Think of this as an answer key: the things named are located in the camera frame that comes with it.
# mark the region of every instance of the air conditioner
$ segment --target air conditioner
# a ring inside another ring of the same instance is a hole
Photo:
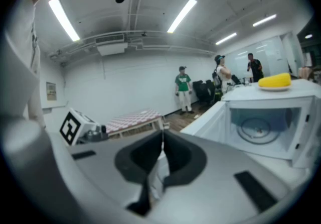
[[[128,47],[123,34],[114,36],[105,36],[95,39],[98,52],[102,56],[124,53]]]

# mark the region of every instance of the white plate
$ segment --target white plate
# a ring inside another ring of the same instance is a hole
[[[257,86],[257,87],[265,91],[285,91],[285,90],[288,90],[291,87],[291,85],[282,86],[282,87],[261,87],[261,86]]]

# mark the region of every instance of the white pants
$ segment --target white pants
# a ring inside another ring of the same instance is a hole
[[[182,111],[186,111],[186,106],[188,111],[192,110],[191,98],[188,91],[179,91],[179,99],[180,99]]]

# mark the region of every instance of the framed picture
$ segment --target framed picture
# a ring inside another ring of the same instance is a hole
[[[56,84],[47,82],[47,100],[57,101]]]

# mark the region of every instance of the man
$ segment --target man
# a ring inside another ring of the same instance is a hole
[[[190,77],[185,74],[186,67],[180,67],[180,73],[175,79],[176,91],[175,94],[180,98],[180,103],[182,107],[181,115],[186,113],[186,106],[189,113],[193,114],[191,107],[191,98],[190,94],[192,93],[192,88],[190,85]]]
[[[252,69],[253,80],[254,82],[258,82],[264,77],[262,72],[262,65],[259,60],[253,58],[252,53],[249,53],[247,57],[249,59],[249,63],[247,64],[247,71],[250,71],[250,69]]]
[[[4,37],[6,38],[7,44],[10,45],[12,51],[14,51],[19,60],[21,60],[24,65],[39,78],[40,50],[34,27],[35,5],[38,1],[39,0],[17,0],[10,16],[8,17],[4,30]],[[25,96],[27,96],[29,100],[23,116],[28,119],[35,120],[41,126],[45,127],[46,125],[40,102],[39,83],[33,90],[32,94]],[[20,112],[21,110],[17,110],[13,112],[13,114],[17,115]]]

